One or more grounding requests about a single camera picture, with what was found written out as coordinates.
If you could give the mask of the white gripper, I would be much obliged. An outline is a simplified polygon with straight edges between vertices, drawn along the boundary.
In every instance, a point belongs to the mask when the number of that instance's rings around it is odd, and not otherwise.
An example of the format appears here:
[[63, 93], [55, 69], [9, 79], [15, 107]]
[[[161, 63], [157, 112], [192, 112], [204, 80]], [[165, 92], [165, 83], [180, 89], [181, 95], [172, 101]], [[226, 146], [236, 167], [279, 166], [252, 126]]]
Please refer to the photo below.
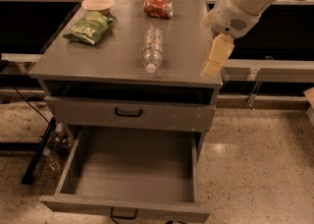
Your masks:
[[261, 15], [243, 11], [234, 0], [218, 0], [201, 24], [218, 34], [213, 40], [202, 74], [215, 77], [234, 51], [234, 38], [245, 36], [260, 20]]

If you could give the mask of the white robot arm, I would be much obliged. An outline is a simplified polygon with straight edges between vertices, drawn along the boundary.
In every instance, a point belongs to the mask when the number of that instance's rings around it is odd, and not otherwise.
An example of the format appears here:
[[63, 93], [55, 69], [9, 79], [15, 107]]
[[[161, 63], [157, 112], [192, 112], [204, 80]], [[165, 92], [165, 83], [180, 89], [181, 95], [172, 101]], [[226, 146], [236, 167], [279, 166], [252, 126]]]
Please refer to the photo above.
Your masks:
[[202, 74], [215, 77], [231, 56], [237, 38], [244, 37], [277, 0], [218, 0], [202, 23], [212, 31], [210, 51]]

